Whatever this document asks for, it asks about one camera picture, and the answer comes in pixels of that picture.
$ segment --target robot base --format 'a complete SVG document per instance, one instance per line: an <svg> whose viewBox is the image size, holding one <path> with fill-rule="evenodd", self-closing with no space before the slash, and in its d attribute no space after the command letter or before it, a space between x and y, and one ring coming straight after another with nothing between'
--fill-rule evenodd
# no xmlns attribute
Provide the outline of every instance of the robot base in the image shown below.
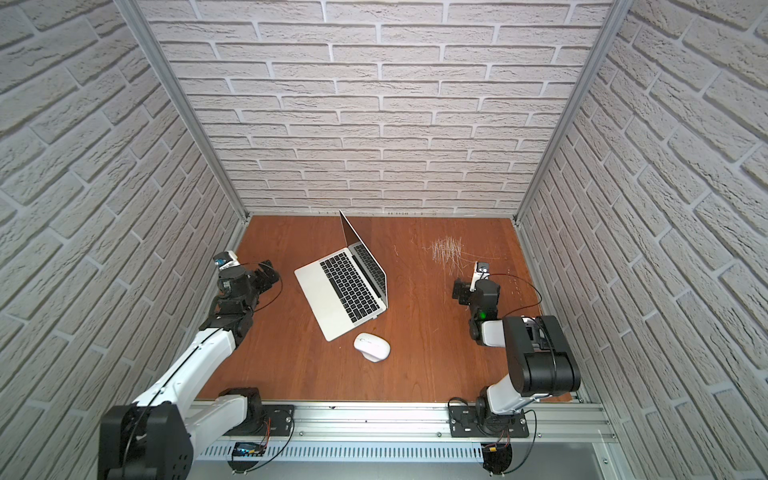
<svg viewBox="0 0 768 480"><path fill-rule="evenodd" d="M474 406L456 405L448 407L451 419L451 437L466 439L469 437L499 437L509 430L509 436L515 439L528 437L525 415L496 415L488 407L488 387L480 392Z"/></svg>

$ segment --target wooden tabletop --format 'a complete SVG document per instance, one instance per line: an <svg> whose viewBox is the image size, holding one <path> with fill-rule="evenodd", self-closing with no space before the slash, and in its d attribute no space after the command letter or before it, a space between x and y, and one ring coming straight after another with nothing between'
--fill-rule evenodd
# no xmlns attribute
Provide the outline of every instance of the wooden tabletop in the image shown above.
<svg viewBox="0 0 768 480"><path fill-rule="evenodd" d="M387 274L389 308L332 342L317 325L293 271L346 244L338 217L254 217L237 249L240 262L272 260L283 278L280 297L253 316L240 347L221 364L200 392L213 399L232 387L258 387L263 399L445 402L473 401L480 389L507 374L504 349L469 338L468 307L451 298L457 276L469 281L475 261L493 273L530 281L510 220L477 218L352 217L350 223ZM460 258L434 258L436 244L462 245ZM535 304L535 291L508 276L499 311ZM266 305L276 284L260 298ZM537 306L520 315L539 315ZM379 363L353 348L368 332L389 342Z"/></svg>

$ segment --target computer mouse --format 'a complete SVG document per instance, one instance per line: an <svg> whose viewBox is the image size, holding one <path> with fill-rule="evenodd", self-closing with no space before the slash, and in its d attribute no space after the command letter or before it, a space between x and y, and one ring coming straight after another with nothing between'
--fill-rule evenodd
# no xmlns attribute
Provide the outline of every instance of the computer mouse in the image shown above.
<svg viewBox="0 0 768 480"><path fill-rule="evenodd" d="M383 338L370 333L360 333L355 339L355 350L371 362L381 362L389 356L389 344Z"/></svg>

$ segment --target laptop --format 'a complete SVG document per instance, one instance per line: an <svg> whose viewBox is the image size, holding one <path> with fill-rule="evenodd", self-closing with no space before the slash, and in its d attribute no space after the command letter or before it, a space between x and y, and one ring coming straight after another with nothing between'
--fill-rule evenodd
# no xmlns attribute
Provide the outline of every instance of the laptop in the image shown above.
<svg viewBox="0 0 768 480"><path fill-rule="evenodd" d="M384 313L386 274L344 213L346 247L295 270L323 336L331 341Z"/></svg>

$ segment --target brick wall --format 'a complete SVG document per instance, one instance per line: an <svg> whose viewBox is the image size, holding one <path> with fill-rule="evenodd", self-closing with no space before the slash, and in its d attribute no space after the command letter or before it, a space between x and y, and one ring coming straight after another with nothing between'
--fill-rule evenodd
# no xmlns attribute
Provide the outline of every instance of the brick wall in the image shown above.
<svg viewBox="0 0 768 480"><path fill-rule="evenodd" d="M766 17L636 0L522 220L638 478L768 472Z"/></svg>
<svg viewBox="0 0 768 480"><path fill-rule="evenodd" d="M111 2L0 5L0 478L80 480L236 219Z"/></svg>
<svg viewBox="0 0 768 480"><path fill-rule="evenodd" d="M518 206L610 0L144 0L253 213Z"/></svg>

